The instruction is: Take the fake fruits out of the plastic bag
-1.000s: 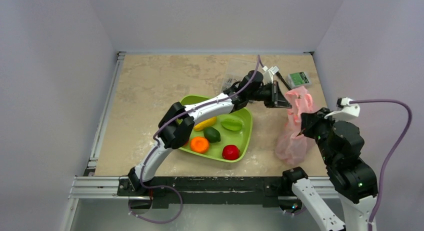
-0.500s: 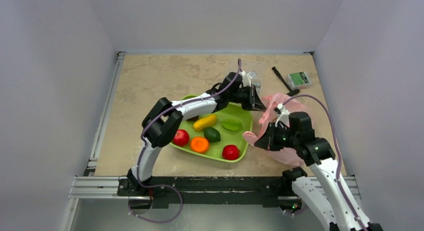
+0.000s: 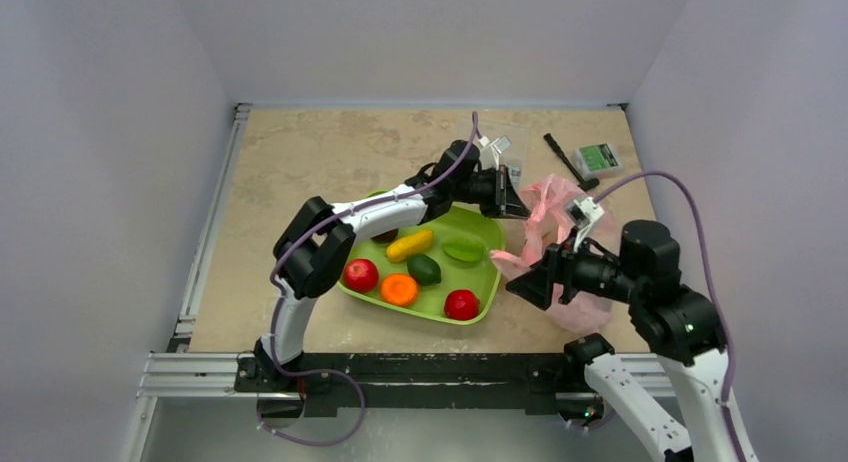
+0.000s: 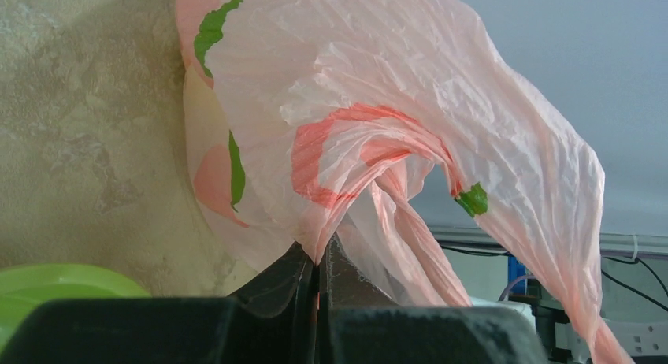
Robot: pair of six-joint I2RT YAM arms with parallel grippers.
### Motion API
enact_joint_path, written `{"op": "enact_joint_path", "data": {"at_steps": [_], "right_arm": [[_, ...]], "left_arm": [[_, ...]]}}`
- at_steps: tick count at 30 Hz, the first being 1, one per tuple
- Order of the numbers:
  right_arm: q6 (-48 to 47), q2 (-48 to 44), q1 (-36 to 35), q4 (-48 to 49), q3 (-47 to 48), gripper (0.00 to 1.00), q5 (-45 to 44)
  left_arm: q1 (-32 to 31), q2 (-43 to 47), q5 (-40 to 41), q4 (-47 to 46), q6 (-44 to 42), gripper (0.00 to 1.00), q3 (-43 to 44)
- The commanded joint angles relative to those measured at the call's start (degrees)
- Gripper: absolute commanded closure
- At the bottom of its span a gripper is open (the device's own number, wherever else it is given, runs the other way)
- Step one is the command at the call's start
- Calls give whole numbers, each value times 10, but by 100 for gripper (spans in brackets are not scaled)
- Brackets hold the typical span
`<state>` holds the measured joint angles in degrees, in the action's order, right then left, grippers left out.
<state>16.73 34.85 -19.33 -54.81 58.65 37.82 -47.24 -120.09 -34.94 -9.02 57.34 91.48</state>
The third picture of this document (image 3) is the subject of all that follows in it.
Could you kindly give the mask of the pink plastic bag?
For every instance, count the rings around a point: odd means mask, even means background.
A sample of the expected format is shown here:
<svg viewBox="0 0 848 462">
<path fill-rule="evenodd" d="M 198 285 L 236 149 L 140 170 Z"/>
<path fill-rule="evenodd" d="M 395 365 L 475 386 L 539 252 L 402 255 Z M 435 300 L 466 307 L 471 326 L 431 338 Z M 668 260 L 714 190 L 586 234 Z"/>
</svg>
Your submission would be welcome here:
<svg viewBox="0 0 848 462">
<path fill-rule="evenodd" d="M 530 210 L 523 222 L 524 245 L 518 255 L 504 250 L 492 250 L 489 259 L 508 281 L 527 273 L 539 261 L 544 249 L 552 243 L 562 243 L 574 223 L 566 215 L 566 204 L 583 190 L 565 178 L 550 174 L 520 191 L 520 198 Z M 599 331 L 612 320 L 612 302 L 591 294 L 576 296 L 570 303 L 558 304 L 555 299 L 544 312 L 555 323 L 576 335 Z"/>
</svg>

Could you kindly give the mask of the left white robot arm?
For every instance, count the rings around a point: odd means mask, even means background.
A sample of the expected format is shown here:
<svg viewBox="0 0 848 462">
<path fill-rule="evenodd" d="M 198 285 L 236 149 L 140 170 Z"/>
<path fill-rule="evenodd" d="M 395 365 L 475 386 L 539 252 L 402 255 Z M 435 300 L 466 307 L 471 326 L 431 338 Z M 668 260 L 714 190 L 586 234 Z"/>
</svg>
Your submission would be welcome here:
<svg viewBox="0 0 848 462">
<path fill-rule="evenodd" d="M 255 346 L 256 355 L 264 358 L 260 379 L 275 391 L 295 384 L 295 360 L 303 352 L 312 311 L 342 276 L 354 247 L 393 229 L 431 222 L 456 202 L 474 204 L 492 219 L 530 215 L 508 169 L 484 165 L 480 149 L 463 140 L 385 193 L 340 204 L 320 196 L 308 199 L 272 250 L 276 262 L 269 279 L 279 296 L 270 329 Z"/>
</svg>

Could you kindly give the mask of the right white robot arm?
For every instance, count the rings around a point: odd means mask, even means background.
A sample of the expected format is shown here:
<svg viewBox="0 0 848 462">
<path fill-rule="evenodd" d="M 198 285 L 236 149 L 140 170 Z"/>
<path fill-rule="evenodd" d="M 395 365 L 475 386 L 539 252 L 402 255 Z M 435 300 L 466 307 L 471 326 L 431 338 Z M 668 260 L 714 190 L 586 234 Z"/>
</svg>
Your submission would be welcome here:
<svg viewBox="0 0 848 462">
<path fill-rule="evenodd" d="M 680 281 L 680 246 L 656 221 L 623 226 L 617 256 L 584 244 L 549 246 L 542 259 L 506 285 L 540 309 L 588 293 L 627 305 L 630 321 L 670 381 L 678 422 L 638 383 L 599 334 L 564 347 L 561 374 L 589 387 L 617 413 L 655 461 L 754 461 L 732 393 L 731 342 L 719 310 Z"/>
</svg>

